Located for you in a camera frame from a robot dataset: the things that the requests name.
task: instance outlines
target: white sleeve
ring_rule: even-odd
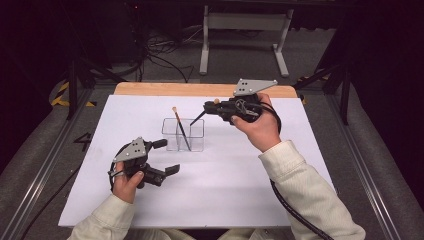
[[[124,239],[133,217],[133,204],[110,195],[90,216],[74,227],[68,239]]]
[[[305,219],[333,239],[365,238],[364,229],[353,222],[334,190],[306,163],[291,141],[275,145],[259,158],[280,194]],[[296,239],[316,239],[315,233],[288,215]]]

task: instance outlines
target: white paper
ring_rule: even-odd
[[[141,136],[162,139],[162,122],[195,118],[205,97],[111,95],[106,103],[84,163],[75,180],[59,226],[75,226],[110,194],[107,171],[118,150]],[[282,121],[281,138],[296,148],[332,186],[312,129],[297,98],[272,99]],[[270,186],[268,175],[244,133],[216,115],[204,115],[203,152],[152,149],[148,163],[164,171],[180,164],[180,172],[161,187],[146,184],[137,190],[137,228],[276,227],[290,225],[283,206]]]

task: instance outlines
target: transparent container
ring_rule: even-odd
[[[194,119],[181,118],[181,125],[184,129],[185,137],[181,131],[176,118],[165,118],[162,125],[163,138],[168,140],[167,151],[191,151],[202,152],[204,145],[203,119],[197,120],[193,125],[190,123]]]

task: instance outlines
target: tripod leg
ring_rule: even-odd
[[[346,67],[345,69],[345,78],[343,79],[342,85],[342,97],[340,100],[340,116],[345,125],[348,125],[347,122],[347,107],[349,102],[349,90],[350,90],[350,73],[349,69]]]
[[[96,71],[100,72],[101,74],[107,76],[108,78],[112,79],[113,81],[120,83],[120,82],[126,82],[127,80],[117,76],[116,74],[114,74],[113,72],[110,72],[100,66],[98,66],[97,64],[91,62],[88,59],[85,58],[80,58],[81,62],[83,62],[84,64],[86,64],[87,66],[95,69]]]
[[[297,82],[296,84],[294,84],[292,87],[296,90],[302,89],[303,87],[306,87],[307,85],[321,79],[322,77],[325,77],[326,75],[332,73],[334,70],[336,70],[339,67],[339,65],[336,66],[332,66],[328,69],[324,69],[320,72],[315,73],[314,75],[310,76],[309,78],[301,81],[301,82]]]
[[[74,113],[78,108],[78,96],[77,96],[77,75],[75,61],[71,61],[68,67],[69,71],[69,111],[67,120],[74,116]]]
[[[81,61],[77,61],[76,72],[78,80],[84,88],[94,88],[96,81],[90,72],[90,69]]]

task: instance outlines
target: metal bracket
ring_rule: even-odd
[[[237,83],[236,89],[234,90],[234,96],[246,96],[257,93],[261,90],[270,88],[277,85],[277,80],[253,80],[253,79],[241,79]]]
[[[131,160],[134,158],[144,157],[147,155],[146,146],[144,146],[144,140],[142,137],[138,137],[133,140],[128,146],[123,149],[113,159],[114,163]]]

